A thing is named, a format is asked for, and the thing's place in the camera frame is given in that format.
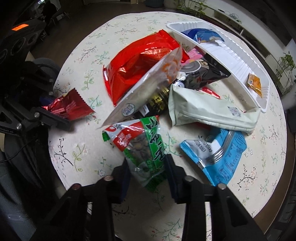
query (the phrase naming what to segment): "bolt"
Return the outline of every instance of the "bolt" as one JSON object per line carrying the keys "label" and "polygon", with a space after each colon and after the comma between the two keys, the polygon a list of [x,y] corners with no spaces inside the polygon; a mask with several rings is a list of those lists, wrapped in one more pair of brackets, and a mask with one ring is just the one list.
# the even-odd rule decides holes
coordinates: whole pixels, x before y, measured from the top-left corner
{"label": "bolt", "polygon": [[218,188],[220,188],[221,190],[224,190],[227,188],[227,186],[224,184],[224,183],[219,183],[218,185]]}
{"label": "bolt", "polygon": [[192,182],[194,180],[194,178],[192,176],[185,176],[184,179],[187,181],[187,182]]}
{"label": "bolt", "polygon": [[17,130],[20,130],[22,128],[22,124],[21,123],[17,123]]}
{"label": "bolt", "polygon": [[104,180],[107,181],[107,182],[112,181],[113,179],[114,179],[114,177],[111,176],[111,175],[108,175],[108,176],[104,177]]}
{"label": "bolt", "polygon": [[81,185],[79,183],[75,183],[72,185],[73,190],[78,190],[79,188],[81,188]]}

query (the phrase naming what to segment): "plastic tray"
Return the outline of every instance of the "plastic tray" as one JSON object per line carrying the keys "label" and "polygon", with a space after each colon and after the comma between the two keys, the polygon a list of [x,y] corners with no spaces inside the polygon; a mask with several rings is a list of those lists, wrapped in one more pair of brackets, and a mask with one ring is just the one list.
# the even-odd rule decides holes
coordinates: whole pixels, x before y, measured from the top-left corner
{"label": "plastic tray", "polygon": [[[198,46],[212,57],[214,57],[220,64],[225,66],[231,74],[234,76],[243,89],[257,107],[261,107],[263,113],[266,112],[269,100],[270,90],[270,76],[266,75],[264,71],[259,67],[255,60],[246,53],[236,42],[231,38],[220,32],[215,26],[201,21],[194,22],[177,22],[168,23],[167,28],[172,30],[177,41],[184,43],[184,39],[190,43]],[[193,39],[189,38],[182,31],[192,28],[207,28],[217,32],[225,42],[222,40],[216,40],[215,42],[198,43]],[[258,96],[253,90],[249,90],[246,87],[249,73],[254,74],[260,78],[262,98]]]}

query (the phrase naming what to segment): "yellow packet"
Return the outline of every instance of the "yellow packet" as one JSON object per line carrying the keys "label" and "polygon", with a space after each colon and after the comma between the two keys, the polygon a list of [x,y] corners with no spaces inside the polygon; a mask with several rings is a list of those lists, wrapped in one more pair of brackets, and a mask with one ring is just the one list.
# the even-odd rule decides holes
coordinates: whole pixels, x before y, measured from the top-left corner
{"label": "yellow packet", "polygon": [[252,88],[262,98],[260,79],[256,75],[249,74],[247,86]]}

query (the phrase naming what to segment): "round table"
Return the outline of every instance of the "round table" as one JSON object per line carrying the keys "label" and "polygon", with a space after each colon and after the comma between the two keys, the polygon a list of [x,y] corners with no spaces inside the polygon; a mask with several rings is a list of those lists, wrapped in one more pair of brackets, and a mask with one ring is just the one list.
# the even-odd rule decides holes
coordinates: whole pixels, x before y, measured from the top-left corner
{"label": "round table", "polygon": [[[105,89],[103,65],[135,40],[161,29],[168,30],[167,23],[197,20],[202,21],[171,12],[121,15],[97,28],[73,50],[61,69],[54,93],[60,96],[76,88],[95,113],[76,121],[73,132],[49,131],[51,160],[66,189],[73,183],[96,183],[111,174],[113,168],[124,160],[123,153],[111,143],[103,142],[102,129],[99,128],[114,108]],[[231,36],[264,69],[243,41],[222,29],[220,31]],[[239,102],[222,81],[213,83],[211,87],[222,98]],[[260,115],[254,132],[246,135],[247,149],[228,184],[252,216],[271,197],[285,164],[287,133],[284,112],[273,83],[270,89],[268,110]],[[182,166],[188,175],[203,180],[203,173],[179,148],[181,141],[196,139],[204,134],[203,130],[194,123],[171,127],[168,115],[160,117],[160,124],[166,153],[172,154],[176,165]],[[207,239],[210,240],[209,205],[206,205],[206,211]],[[174,203],[167,181],[150,193],[132,180],[127,197],[121,205],[113,206],[113,214],[115,232],[123,240],[181,240],[185,205]]]}

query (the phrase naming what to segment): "pale green bag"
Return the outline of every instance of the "pale green bag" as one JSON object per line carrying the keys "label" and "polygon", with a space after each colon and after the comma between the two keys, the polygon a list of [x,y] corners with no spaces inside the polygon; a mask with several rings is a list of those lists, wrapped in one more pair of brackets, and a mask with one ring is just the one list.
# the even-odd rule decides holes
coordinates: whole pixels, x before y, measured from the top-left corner
{"label": "pale green bag", "polygon": [[174,125],[201,122],[222,129],[252,133],[261,109],[242,112],[233,103],[206,93],[171,85],[169,113]]}

